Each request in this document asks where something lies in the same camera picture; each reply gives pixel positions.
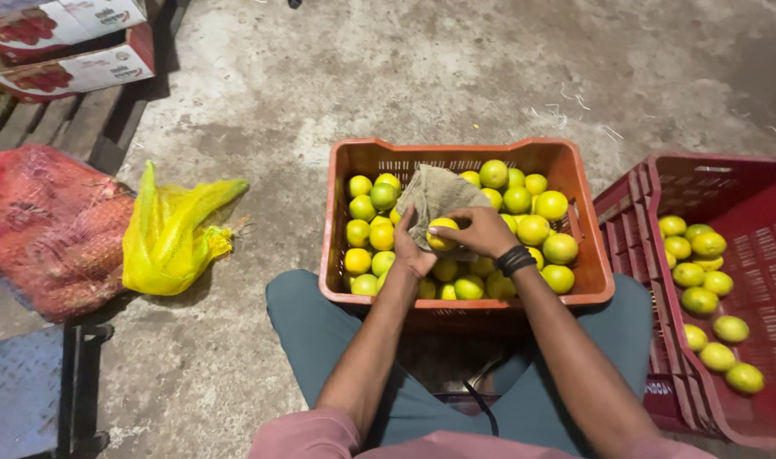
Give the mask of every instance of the person's right hand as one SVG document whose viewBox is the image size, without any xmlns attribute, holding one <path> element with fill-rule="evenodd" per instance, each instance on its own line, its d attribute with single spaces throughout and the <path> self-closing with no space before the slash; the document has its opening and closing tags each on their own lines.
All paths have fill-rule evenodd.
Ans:
<svg viewBox="0 0 776 459">
<path fill-rule="evenodd" d="M 470 220 L 470 226 L 464 230 L 431 226 L 428 228 L 430 234 L 452 239 L 478 255 L 489 256 L 495 260 L 507 253 L 509 249 L 519 245 L 518 239 L 509 230 L 507 222 L 492 207 L 456 209 L 445 217 Z"/>
</svg>

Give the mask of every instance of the mesh bag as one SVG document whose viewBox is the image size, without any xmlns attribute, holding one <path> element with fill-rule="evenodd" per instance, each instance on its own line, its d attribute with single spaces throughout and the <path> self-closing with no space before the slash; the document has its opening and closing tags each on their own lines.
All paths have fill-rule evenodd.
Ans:
<svg viewBox="0 0 776 459">
<path fill-rule="evenodd" d="M 0 280 L 58 323 L 125 290 L 131 191 L 45 145 L 0 152 Z"/>
<path fill-rule="evenodd" d="M 148 161 L 124 235 L 124 285 L 152 295 L 183 292 L 212 260 L 232 250 L 231 230 L 201 223 L 248 186 L 244 180 L 200 183 L 191 190 L 157 186 L 155 165 Z"/>
</svg>

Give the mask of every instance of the black wristband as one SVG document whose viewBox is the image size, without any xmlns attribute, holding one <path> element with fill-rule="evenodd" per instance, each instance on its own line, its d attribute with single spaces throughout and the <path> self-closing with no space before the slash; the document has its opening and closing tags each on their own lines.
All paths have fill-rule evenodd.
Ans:
<svg viewBox="0 0 776 459">
<path fill-rule="evenodd" d="M 530 254 L 530 250 L 522 245 L 514 246 L 509 249 L 507 253 L 498 257 L 495 261 L 495 266 L 501 269 L 504 277 L 508 278 L 513 275 L 515 271 L 526 266 L 535 265 L 537 263 L 535 257 Z"/>
</svg>

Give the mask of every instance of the hand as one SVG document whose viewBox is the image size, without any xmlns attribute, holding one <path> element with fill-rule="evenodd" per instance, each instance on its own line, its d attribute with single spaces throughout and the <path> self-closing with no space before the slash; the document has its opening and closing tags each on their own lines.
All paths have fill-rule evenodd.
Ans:
<svg viewBox="0 0 776 459">
<path fill-rule="evenodd" d="M 410 269 L 416 278 L 421 279 L 428 275 L 436 263 L 436 256 L 431 252 L 424 252 L 413 242 L 411 235 L 407 233 L 407 228 L 411 225 L 415 209 L 411 204 L 399 223 L 393 231 L 393 252 L 396 254 L 396 260 L 393 264 L 399 263 Z"/>
<path fill-rule="evenodd" d="M 464 230 L 432 226 L 428 229 L 430 234 L 452 239 L 478 255 L 495 260 L 519 245 L 518 238 L 509 230 L 507 222 L 492 207 L 466 207 L 445 216 L 470 220 L 470 226 Z"/>
</svg>

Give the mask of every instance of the cardboard box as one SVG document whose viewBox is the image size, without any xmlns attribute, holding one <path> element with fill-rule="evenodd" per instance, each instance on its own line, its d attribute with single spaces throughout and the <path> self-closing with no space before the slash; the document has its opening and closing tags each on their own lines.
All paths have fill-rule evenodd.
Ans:
<svg viewBox="0 0 776 459">
<path fill-rule="evenodd" d="M 146 21 L 143 0 L 0 0 L 0 51 L 24 60 Z"/>
<path fill-rule="evenodd" d="M 0 54 L 0 84 L 19 99 L 38 103 L 155 75 L 153 30 L 146 22 L 54 55 L 19 64 Z"/>
</svg>

